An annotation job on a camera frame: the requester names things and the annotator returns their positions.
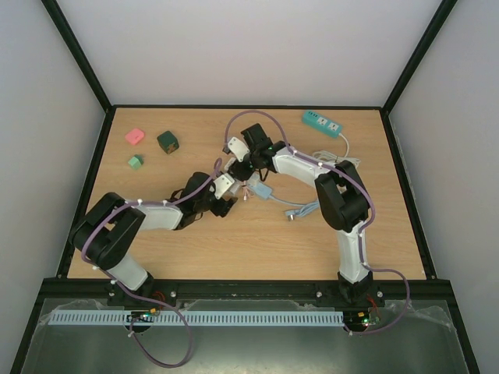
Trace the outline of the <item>dark green cube socket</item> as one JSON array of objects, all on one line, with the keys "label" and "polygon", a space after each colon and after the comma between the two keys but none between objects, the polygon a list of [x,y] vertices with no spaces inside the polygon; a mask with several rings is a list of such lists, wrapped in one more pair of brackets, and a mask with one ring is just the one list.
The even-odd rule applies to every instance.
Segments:
[{"label": "dark green cube socket", "polygon": [[179,148],[179,141],[171,131],[165,131],[157,136],[157,142],[166,154],[171,154]]}]

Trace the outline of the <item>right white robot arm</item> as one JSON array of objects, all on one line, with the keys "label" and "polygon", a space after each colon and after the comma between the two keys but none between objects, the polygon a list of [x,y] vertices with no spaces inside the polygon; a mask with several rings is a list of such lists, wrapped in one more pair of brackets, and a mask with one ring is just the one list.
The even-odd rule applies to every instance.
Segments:
[{"label": "right white robot arm", "polygon": [[225,135],[223,151],[235,157],[228,173],[241,182],[258,173],[264,181],[266,171],[314,187],[322,217],[338,238],[339,293],[345,303],[359,304],[373,283],[364,234],[372,201],[356,167],[348,161],[334,164],[308,156],[284,139],[274,143],[258,123],[243,130],[242,136],[239,140]]}]

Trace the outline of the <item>pink plug adapter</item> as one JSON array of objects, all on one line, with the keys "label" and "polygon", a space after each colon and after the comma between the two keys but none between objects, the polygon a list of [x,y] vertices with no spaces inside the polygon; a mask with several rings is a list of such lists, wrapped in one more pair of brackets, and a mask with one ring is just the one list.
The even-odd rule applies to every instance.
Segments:
[{"label": "pink plug adapter", "polygon": [[144,137],[145,137],[145,133],[143,130],[138,129],[138,128],[134,128],[126,133],[125,140],[127,143],[131,144],[132,146],[135,146],[139,142],[141,142]]}]

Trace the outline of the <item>light green cube plug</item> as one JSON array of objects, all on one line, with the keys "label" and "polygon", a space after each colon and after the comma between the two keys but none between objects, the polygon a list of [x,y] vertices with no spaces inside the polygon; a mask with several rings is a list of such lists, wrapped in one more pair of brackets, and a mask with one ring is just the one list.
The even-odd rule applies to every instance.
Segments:
[{"label": "light green cube plug", "polygon": [[143,166],[143,157],[141,155],[133,155],[129,160],[128,160],[128,165],[133,169],[133,170],[138,170]]}]

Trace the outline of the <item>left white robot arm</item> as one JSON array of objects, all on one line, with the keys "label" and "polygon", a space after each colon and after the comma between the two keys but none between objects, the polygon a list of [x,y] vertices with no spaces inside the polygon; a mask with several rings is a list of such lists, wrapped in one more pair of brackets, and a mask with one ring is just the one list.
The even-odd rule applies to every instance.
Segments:
[{"label": "left white robot arm", "polygon": [[225,217],[237,199],[225,198],[240,182],[227,173],[214,177],[195,172],[182,189],[161,202],[124,199],[108,192],[73,227],[69,243],[80,250],[83,261],[106,273],[128,291],[152,296],[154,278],[129,253],[140,231],[178,231],[206,212]]}]

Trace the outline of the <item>grey white adapter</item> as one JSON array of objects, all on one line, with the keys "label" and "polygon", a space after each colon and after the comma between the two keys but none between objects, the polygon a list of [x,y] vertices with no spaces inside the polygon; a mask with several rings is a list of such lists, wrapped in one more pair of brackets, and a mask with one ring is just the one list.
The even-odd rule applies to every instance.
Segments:
[{"label": "grey white adapter", "polygon": [[228,194],[234,197],[241,196],[243,199],[246,199],[246,183],[235,182],[228,190]]}]

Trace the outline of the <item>teal power strip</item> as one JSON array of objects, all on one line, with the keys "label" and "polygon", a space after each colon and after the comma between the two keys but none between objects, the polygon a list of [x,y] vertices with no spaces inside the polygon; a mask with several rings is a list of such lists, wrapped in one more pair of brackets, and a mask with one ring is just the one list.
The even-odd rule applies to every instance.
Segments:
[{"label": "teal power strip", "polygon": [[305,111],[302,116],[302,122],[332,138],[338,138],[342,134],[342,126],[340,124],[315,111]]}]

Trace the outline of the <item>light blue power strip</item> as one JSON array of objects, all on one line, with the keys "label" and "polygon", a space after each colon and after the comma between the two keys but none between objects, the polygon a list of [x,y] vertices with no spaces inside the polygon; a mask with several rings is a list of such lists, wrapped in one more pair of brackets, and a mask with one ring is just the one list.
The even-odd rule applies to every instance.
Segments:
[{"label": "light blue power strip", "polygon": [[249,185],[249,189],[253,192],[257,197],[267,200],[271,197],[273,189],[268,185],[265,185],[262,182],[258,182],[254,185]]}]

